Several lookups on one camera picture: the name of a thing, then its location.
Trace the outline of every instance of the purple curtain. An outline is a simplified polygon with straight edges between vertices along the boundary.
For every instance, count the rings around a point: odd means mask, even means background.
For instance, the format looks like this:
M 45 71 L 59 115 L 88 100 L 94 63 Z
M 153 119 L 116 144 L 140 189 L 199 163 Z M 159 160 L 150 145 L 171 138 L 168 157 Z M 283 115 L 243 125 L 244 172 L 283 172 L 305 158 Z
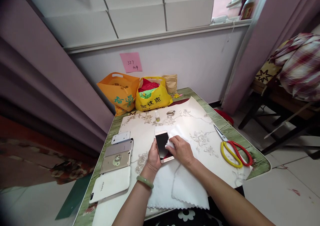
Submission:
M 245 50 L 237 56 L 240 60 L 234 65 L 223 111 L 234 114 L 268 57 L 281 43 L 301 32 L 319 10 L 320 0 L 266 0 Z
M 113 115 L 26 0 L 0 8 L 0 95 L 100 152 Z

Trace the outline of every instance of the yellow bag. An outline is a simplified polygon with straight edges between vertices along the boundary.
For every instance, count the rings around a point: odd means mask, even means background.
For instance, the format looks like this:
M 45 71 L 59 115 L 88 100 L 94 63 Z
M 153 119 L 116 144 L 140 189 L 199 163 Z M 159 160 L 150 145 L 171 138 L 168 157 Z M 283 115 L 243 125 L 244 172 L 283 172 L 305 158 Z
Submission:
M 172 104 L 172 97 L 167 93 L 166 89 L 166 80 L 161 77 L 144 77 L 150 82 L 156 82 L 159 85 L 152 93 L 150 98 L 144 99 L 140 97 L 140 94 L 137 90 L 136 94 L 136 109 L 139 111 L 146 111 L 150 109 L 156 109 L 168 106 Z M 143 84 L 143 78 L 140 80 L 139 88 Z
M 109 101 L 114 104 L 116 116 L 134 109 L 139 78 L 114 72 L 97 83 L 97 85 Z

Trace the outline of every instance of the paper bag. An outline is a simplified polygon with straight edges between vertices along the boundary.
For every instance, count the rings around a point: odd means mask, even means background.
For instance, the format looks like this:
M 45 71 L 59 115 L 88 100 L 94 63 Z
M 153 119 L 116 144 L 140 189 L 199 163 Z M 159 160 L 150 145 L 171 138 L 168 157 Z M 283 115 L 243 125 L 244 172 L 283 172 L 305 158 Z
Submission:
M 166 88 L 168 94 L 175 94 L 177 93 L 177 74 L 172 75 L 163 75 L 162 77 L 166 80 Z

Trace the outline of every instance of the red and yellow scissors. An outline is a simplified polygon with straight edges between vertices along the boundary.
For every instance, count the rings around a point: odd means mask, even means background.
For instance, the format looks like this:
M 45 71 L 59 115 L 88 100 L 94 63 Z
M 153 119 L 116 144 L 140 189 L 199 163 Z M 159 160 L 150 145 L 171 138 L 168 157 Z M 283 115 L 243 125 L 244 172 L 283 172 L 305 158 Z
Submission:
M 242 147 L 240 144 L 237 144 L 237 143 L 234 142 L 234 141 L 228 140 L 228 139 L 226 138 L 226 136 L 224 136 L 223 133 L 221 133 L 221 131 L 217 128 L 217 126 L 214 125 L 214 127 L 215 127 L 215 129 L 217 130 L 220 138 L 222 139 L 222 142 L 221 142 L 221 154 L 222 154 L 223 158 L 227 161 L 227 163 L 230 164 L 231 166 L 235 167 L 235 168 L 242 168 L 243 165 L 244 165 L 244 166 L 247 166 L 247 167 L 250 167 L 250 166 L 252 165 L 252 163 L 253 163 L 253 159 L 252 159 L 251 155 L 249 154 L 249 152 L 248 152 L 244 147 Z M 233 147 L 233 149 L 234 149 L 234 151 L 236 152 L 236 154 L 234 154 L 234 153 L 232 152 L 232 150 L 227 146 L 227 143 L 229 143 L 229 144 Z M 240 156 L 240 153 L 239 153 L 239 151 L 237 150 L 237 147 L 236 147 L 236 146 L 238 146 L 240 149 L 242 149 L 242 151 L 245 152 L 245 154 L 246 154 L 247 157 L 248 157 L 248 163 L 246 163 L 246 162 L 242 159 L 242 157 Z M 227 156 L 224 154 L 224 148 L 227 149 L 227 151 L 232 155 L 232 157 L 234 157 L 234 159 L 235 159 L 239 164 L 235 164 L 235 163 L 231 162 L 231 161 L 227 158 Z

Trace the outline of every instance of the jade bracelet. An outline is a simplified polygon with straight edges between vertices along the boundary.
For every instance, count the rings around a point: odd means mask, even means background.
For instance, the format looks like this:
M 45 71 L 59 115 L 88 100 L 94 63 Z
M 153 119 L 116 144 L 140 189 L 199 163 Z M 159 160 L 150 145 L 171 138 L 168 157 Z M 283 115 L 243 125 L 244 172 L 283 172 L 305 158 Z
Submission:
M 148 185 L 151 189 L 153 189 L 153 187 L 154 187 L 153 183 L 151 183 L 148 179 L 146 179 L 140 175 L 137 176 L 137 180 L 144 183 L 145 185 Z

